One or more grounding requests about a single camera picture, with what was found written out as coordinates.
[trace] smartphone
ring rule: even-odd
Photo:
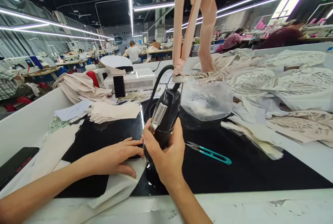
[[[125,97],[124,76],[113,76],[114,93],[116,98]]]
[[[38,151],[39,148],[22,148],[0,167],[0,191],[27,165]]]

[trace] gray curtain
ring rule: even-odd
[[[34,3],[28,0],[21,0],[21,2],[15,2],[13,0],[0,0],[0,5],[4,7],[8,7],[11,9],[20,10],[25,13],[29,13],[32,15],[36,15],[39,17],[43,17],[47,20],[52,20],[57,22],[56,16],[53,15],[50,11],[48,11],[45,7],[38,7]],[[96,29],[90,26],[83,25],[80,22],[77,22],[69,17],[66,17],[66,22],[69,26],[80,28],[83,30],[91,31],[96,33]],[[22,24],[34,24],[36,22],[22,19],[19,17],[9,16],[5,14],[0,14],[0,26],[12,27]],[[49,25],[46,27],[39,27],[36,29],[37,31],[48,31],[59,34],[70,34],[85,36],[85,37],[93,37],[93,35],[88,35],[79,31],[66,30],[63,28]],[[95,44],[94,41],[86,40],[86,39],[78,39],[60,36],[51,36],[51,35],[41,35],[41,34],[33,34],[33,33],[23,33],[23,32],[11,32],[0,30],[0,56],[3,57],[19,57],[19,56],[31,56],[38,55],[38,52],[45,51],[46,53],[54,53],[54,48],[48,45],[54,45],[57,52],[59,54],[65,53],[69,51],[67,46],[67,42],[70,41],[78,41],[80,48],[83,48],[85,51],[88,48],[92,48]]]

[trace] person in plaid shirt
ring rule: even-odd
[[[18,86],[15,80],[22,80],[22,78],[0,67],[0,101],[18,98],[31,93],[29,86]]]

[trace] hand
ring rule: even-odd
[[[161,150],[159,143],[148,130],[150,119],[143,129],[143,139],[148,153],[152,157],[161,182],[167,189],[181,186],[184,181],[182,165],[184,160],[185,143],[180,119],[177,118],[173,134],[170,138],[170,147]]]
[[[86,176],[127,174],[136,178],[135,170],[129,165],[122,164],[122,162],[134,155],[144,157],[143,149],[136,147],[142,143],[142,140],[132,141],[132,137],[130,137],[122,142],[85,155],[75,163]]]

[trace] black work surface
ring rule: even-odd
[[[227,166],[189,147],[185,148],[183,175],[193,193],[251,192],[333,188],[333,184],[284,151],[280,160],[271,160],[244,136],[220,126],[220,120],[201,122],[181,109],[184,140],[194,142],[231,159]],[[139,140],[141,113],[136,119],[105,124],[85,120],[75,142],[62,158],[74,162],[85,154],[115,144],[128,137]],[[105,192],[107,175],[84,178],[57,197],[98,197]],[[167,194],[153,164],[145,170],[131,196]]]

